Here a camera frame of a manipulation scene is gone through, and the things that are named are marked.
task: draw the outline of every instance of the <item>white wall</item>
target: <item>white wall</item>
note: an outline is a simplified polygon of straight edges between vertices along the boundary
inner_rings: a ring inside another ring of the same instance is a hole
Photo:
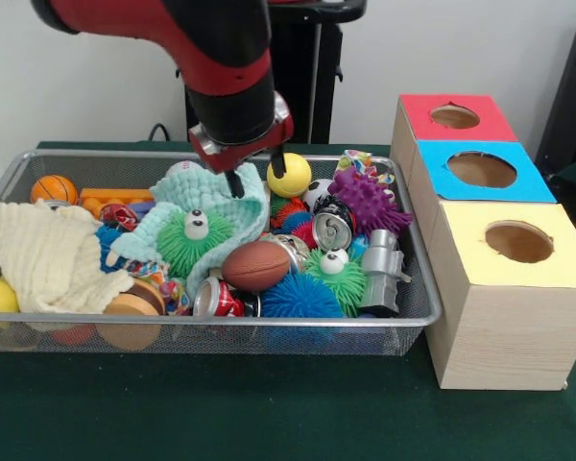
[[[152,43],[70,36],[0,0],[0,165],[40,140],[144,139],[155,122],[184,139],[175,69]]]
[[[399,93],[487,93],[537,152],[576,0],[370,0],[344,26],[333,142],[389,143]]]
[[[388,143],[400,92],[490,93],[535,153],[576,28],[576,0],[370,0],[344,26],[332,142]],[[157,46],[68,36],[0,0],[0,172],[40,140],[185,138],[183,89]]]

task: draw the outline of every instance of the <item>yellow box lid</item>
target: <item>yellow box lid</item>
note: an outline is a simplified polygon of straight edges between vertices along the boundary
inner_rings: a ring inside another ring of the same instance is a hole
[[[576,229],[563,206],[442,202],[470,283],[576,288]]]

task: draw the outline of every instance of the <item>blue box lid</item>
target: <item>blue box lid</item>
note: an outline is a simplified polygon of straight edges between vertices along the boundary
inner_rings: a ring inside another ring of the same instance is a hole
[[[444,199],[557,203],[518,142],[419,141],[419,148]]]

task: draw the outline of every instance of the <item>wooden box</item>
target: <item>wooden box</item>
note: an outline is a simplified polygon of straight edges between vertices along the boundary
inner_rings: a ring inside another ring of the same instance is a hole
[[[560,390],[576,360],[576,230],[560,205],[441,202],[429,256],[444,389]]]

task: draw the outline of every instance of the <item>red box lid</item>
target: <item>red box lid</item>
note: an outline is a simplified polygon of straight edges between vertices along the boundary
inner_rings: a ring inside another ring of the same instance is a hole
[[[399,99],[417,140],[517,141],[491,96],[402,94]]]

